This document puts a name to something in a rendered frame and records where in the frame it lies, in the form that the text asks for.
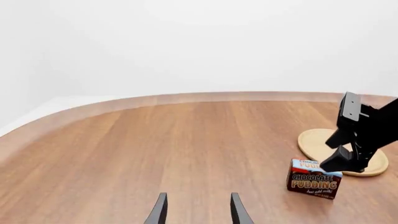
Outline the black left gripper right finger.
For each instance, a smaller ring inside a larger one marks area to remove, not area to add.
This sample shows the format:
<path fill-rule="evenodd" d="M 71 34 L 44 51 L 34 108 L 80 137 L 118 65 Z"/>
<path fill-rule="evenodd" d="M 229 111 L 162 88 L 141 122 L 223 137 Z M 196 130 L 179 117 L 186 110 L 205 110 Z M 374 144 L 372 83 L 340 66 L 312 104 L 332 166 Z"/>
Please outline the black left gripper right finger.
<path fill-rule="evenodd" d="M 254 224 L 236 192 L 231 193 L 230 211 L 233 224 Z"/>

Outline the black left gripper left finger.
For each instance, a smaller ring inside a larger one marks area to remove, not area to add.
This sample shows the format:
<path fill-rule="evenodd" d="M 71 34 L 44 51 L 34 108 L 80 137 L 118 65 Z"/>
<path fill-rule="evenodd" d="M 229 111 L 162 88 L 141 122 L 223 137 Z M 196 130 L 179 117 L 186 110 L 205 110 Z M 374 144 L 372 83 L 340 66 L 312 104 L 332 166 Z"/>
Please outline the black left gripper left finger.
<path fill-rule="evenodd" d="M 167 193 L 162 192 L 144 224 L 165 224 L 167 219 Z"/>

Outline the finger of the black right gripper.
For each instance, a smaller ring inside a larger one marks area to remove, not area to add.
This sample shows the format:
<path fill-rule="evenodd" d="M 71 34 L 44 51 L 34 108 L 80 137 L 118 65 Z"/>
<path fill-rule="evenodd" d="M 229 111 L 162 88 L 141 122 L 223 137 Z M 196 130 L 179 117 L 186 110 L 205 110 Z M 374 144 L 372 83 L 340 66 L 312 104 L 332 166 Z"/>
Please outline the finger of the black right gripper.
<path fill-rule="evenodd" d="M 355 139 L 354 132 L 338 128 L 325 142 L 331 149 L 347 145 Z"/>
<path fill-rule="evenodd" d="M 320 167 L 326 172 L 355 171 L 355 157 L 352 151 L 339 146 L 336 151 L 321 162 Z"/>

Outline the round tan plate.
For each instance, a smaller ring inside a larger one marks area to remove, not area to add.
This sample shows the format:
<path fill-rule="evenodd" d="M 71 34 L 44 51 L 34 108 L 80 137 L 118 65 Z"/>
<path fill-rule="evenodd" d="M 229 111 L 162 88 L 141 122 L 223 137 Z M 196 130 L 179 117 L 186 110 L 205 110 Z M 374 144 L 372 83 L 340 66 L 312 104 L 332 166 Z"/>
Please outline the round tan plate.
<path fill-rule="evenodd" d="M 333 129 L 315 128 L 302 132 L 298 136 L 298 147 L 310 160 L 323 162 L 329 158 L 336 149 L 326 145 L 326 140 L 335 132 Z M 369 161 L 368 167 L 362 173 L 343 171 L 344 175 L 355 177 L 374 177 L 384 173 L 389 166 L 387 156 L 378 150 Z"/>

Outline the chocolate pudding box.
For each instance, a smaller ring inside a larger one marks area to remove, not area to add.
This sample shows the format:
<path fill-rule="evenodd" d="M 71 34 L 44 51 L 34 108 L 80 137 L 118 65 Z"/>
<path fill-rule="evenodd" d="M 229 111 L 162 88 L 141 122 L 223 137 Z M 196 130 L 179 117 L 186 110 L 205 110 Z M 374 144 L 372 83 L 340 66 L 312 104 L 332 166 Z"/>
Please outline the chocolate pudding box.
<path fill-rule="evenodd" d="M 342 177 L 341 171 L 324 171 L 317 161 L 293 158 L 290 161 L 286 186 L 291 192 L 333 200 Z"/>

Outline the small flat plate on stalk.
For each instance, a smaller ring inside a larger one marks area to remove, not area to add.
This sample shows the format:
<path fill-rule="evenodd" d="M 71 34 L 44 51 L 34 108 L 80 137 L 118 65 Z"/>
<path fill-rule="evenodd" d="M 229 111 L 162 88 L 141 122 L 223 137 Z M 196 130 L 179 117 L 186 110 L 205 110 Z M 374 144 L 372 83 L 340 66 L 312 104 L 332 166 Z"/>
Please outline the small flat plate on stalk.
<path fill-rule="evenodd" d="M 362 111 L 361 97 L 355 93 L 346 92 L 340 103 L 336 125 L 339 129 L 354 129 L 360 121 L 369 118 Z"/>

